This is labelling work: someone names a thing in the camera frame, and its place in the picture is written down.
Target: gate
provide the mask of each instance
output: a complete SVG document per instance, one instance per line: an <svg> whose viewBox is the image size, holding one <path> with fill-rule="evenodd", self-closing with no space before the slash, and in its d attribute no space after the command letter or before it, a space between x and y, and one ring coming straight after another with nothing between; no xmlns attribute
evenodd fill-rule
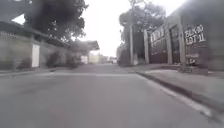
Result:
<svg viewBox="0 0 224 128"><path fill-rule="evenodd" d="M177 25L170 29L173 64L180 63L180 41Z"/></svg>

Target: wall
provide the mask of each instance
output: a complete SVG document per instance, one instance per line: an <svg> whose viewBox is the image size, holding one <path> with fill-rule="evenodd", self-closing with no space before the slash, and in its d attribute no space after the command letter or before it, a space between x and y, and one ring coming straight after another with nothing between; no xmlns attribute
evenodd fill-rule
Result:
<svg viewBox="0 0 224 128"><path fill-rule="evenodd" d="M187 63L224 70L224 1L196 0L180 11Z"/></svg>
<svg viewBox="0 0 224 128"><path fill-rule="evenodd" d="M29 69L32 64L33 44L40 46L39 66L45 68L50 55L59 53L58 64L66 63L66 55L75 53L64 47L53 45L45 40L32 37L22 37L6 32L0 32L0 70Z"/></svg>
<svg viewBox="0 0 224 128"><path fill-rule="evenodd" d="M21 68L23 63L31 60L31 55L29 38L0 32L0 70Z"/></svg>

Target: utility pole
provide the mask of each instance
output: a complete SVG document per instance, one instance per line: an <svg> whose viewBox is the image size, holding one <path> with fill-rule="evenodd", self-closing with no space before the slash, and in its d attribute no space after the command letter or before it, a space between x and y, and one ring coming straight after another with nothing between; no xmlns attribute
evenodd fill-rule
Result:
<svg viewBox="0 0 224 128"><path fill-rule="evenodd" d="M130 62L131 65L133 65L133 30L132 30L132 25L130 25Z"/></svg>
<svg viewBox="0 0 224 128"><path fill-rule="evenodd" d="M133 50L133 23L132 23L132 16L133 16L133 8L134 2L131 3L131 17L130 17L130 62L131 65L134 65L134 50Z"/></svg>

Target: asphalt road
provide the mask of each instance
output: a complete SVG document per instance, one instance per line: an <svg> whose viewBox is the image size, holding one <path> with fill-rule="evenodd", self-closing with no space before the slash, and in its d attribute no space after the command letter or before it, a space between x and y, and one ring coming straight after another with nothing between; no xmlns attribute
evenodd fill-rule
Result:
<svg viewBox="0 0 224 128"><path fill-rule="evenodd" d="M115 65L1 78L0 127L213 127L206 117L154 86L159 85Z"/></svg>

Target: white pillar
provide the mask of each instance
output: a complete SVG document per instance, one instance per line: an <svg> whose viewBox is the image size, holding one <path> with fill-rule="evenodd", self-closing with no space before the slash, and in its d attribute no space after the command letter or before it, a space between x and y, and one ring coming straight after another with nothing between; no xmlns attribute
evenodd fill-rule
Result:
<svg viewBox="0 0 224 128"><path fill-rule="evenodd" d="M149 38L147 30L144 30L144 47L145 47L145 61L149 64Z"/></svg>
<svg viewBox="0 0 224 128"><path fill-rule="evenodd" d="M130 62L133 65L133 30L132 25L130 25Z"/></svg>
<svg viewBox="0 0 224 128"><path fill-rule="evenodd" d="M179 43L180 43L180 63L186 65L184 30L181 22L181 16L178 14Z"/></svg>
<svg viewBox="0 0 224 128"><path fill-rule="evenodd" d="M173 55L172 55L172 44L171 44L171 37L170 37L170 26L169 21L165 20L164 25L165 30L165 37L166 37L166 46L167 46L167 58L168 58L168 64L173 64Z"/></svg>

